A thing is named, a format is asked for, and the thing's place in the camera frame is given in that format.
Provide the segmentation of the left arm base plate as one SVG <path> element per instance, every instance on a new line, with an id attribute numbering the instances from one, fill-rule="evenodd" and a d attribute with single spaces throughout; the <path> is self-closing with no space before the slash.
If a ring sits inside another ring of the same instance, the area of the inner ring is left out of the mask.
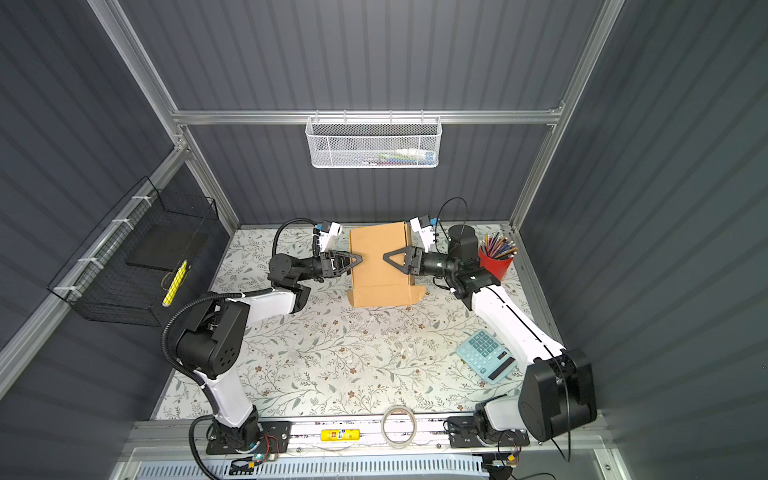
<path id="1" fill-rule="evenodd" d="M 214 420 L 206 433 L 208 455 L 285 453 L 291 436 L 288 421 L 247 421 L 239 428 Z"/>

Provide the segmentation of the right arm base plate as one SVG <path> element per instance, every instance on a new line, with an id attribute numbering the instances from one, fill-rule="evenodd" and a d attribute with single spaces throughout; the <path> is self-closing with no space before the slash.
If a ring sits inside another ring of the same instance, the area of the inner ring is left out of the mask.
<path id="1" fill-rule="evenodd" d="M 480 447 L 526 447 L 530 439 L 526 430 L 496 430 L 478 415 L 450 416 L 443 421 L 450 446 L 458 449 Z"/>

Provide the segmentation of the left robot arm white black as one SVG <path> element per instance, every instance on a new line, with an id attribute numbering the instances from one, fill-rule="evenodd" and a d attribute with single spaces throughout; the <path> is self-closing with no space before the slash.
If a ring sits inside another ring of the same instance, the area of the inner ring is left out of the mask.
<path id="1" fill-rule="evenodd" d="M 311 255 L 280 253 L 282 232 L 290 225 L 312 227 Z M 193 380 L 208 400 L 213 421 L 236 432 L 255 428 L 257 409 L 242 387 L 236 362 L 246 328 L 272 317 L 294 314 L 308 302 L 311 288 L 348 275 L 362 257 L 333 247 L 342 233 L 337 222 L 294 218 L 276 231 L 268 263 L 270 286 L 255 291 L 208 294 L 181 307 L 161 334 L 161 348 L 174 370 Z"/>

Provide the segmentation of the brown cardboard box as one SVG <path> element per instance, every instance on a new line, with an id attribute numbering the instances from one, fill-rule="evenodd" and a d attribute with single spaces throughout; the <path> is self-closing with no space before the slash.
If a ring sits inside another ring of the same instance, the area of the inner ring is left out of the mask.
<path id="1" fill-rule="evenodd" d="M 411 245 L 410 227 L 404 222 L 357 227 L 349 232 L 350 252 L 362 257 L 351 270 L 348 300 L 352 307 L 410 306 L 424 298 L 424 286 L 383 258 L 385 253 Z"/>

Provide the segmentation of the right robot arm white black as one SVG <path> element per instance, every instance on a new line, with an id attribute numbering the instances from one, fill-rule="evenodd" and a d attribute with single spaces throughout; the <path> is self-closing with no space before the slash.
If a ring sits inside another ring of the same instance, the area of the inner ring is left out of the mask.
<path id="1" fill-rule="evenodd" d="M 596 420 L 598 408 L 589 358 L 568 350 L 542 331 L 514 304 L 496 276 L 480 264 L 473 228 L 454 225 L 448 248 L 437 251 L 435 226 L 428 216 L 410 220 L 422 245 L 406 246 L 382 255 L 404 274 L 446 281 L 448 290 L 483 319 L 510 352 L 508 358 L 523 372 L 520 393 L 478 404 L 474 419 L 486 442 L 508 430 L 526 430 L 540 442 Z"/>

